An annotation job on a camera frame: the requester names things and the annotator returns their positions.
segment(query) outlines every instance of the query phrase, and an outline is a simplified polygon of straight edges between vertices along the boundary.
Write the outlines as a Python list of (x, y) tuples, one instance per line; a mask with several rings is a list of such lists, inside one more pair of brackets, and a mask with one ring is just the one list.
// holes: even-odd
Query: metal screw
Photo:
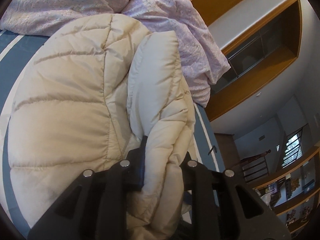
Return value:
[(128, 160), (123, 160), (120, 162), (120, 165), (122, 167), (128, 167), (130, 165), (130, 162)]
[(226, 170), (224, 172), (224, 174), (227, 176), (227, 177), (233, 177), (235, 175), (235, 172), (233, 170)]
[(92, 174), (93, 174), (93, 171), (92, 171), (92, 170), (85, 170), (85, 171), (83, 172), (83, 176), (85, 176), (86, 178), (87, 178), (87, 177), (91, 177)]
[(196, 161), (188, 161), (188, 166), (189, 167), (196, 167), (197, 166), (197, 162)]

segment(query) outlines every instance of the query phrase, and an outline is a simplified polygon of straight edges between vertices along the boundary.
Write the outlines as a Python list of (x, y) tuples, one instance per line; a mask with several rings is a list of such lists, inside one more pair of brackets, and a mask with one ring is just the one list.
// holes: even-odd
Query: beige puffer jacket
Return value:
[(174, 32), (118, 14), (71, 22), (31, 59), (15, 96), (8, 151), (22, 215), (32, 227), (82, 171), (110, 168), (147, 135), (128, 228), (132, 239), (165, 239), (181, 214), (194, 123)]

